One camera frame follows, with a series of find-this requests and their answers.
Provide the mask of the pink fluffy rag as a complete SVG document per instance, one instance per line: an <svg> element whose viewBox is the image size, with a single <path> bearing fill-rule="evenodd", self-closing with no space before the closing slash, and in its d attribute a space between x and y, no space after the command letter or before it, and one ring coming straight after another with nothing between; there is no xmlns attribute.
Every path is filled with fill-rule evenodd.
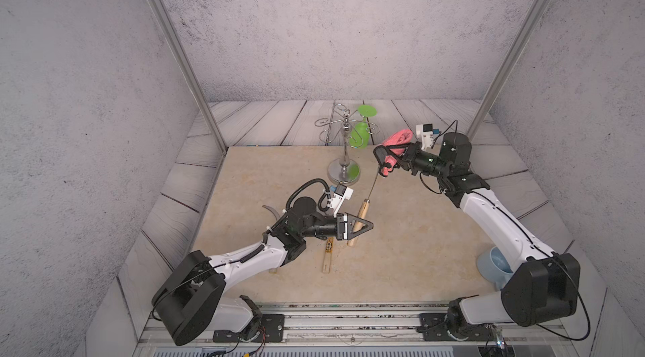
<svg viewBox="0 0 645 357"><path fill-rule="evenodd" d="M403 155L406 151L406 147L412 142L412 139L413 132L407 128L394 133L381 144L389 150L389 152L386 152L385 160L381 162L379 173L382 176L388 177L388 175L396 169L396 158Z"/></svg>

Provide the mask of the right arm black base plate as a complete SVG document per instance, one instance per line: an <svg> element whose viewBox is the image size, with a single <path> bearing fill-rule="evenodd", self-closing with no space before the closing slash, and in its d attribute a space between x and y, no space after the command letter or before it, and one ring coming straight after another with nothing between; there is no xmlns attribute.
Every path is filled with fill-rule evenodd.
<svg viewBox="0 0 645 357"><path fill-rule="evenodd" d="M421 313L416 331L426 342L486 342L493 338L487 325L467 328L463 333L451 332L448 329L446 313Z"/></svg>

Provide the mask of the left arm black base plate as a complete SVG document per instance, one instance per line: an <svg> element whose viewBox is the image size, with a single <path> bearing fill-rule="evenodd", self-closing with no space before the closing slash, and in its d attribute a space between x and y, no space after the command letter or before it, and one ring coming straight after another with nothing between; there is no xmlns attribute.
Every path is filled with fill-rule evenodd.
<svg viewBox="0 0 645 357"><path fill-rule="evenodd" d="M239 333L214 331L213 343L281 343L284 339L285 321L284 314L263 314L261 318L253 318Z"/></svg>

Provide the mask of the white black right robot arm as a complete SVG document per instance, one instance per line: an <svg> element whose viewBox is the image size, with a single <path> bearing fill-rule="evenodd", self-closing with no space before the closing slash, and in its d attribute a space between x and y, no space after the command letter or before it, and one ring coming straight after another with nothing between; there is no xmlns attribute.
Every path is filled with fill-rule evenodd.
<svg viewBox="0 0 645 357"><path fill-rule="evenodd" d="M579 291L579 261L572 254L556 252L512 216L490 185L470 169L471 150L468 137L458 132L443 135L436 155L419 142L373 150L380 175L399 168L435 177L440 193L480 226L510 266L512 276L499 291L457 298L448 305L448 334L464 341L485 325L542 327L586 309Z"/></svg>

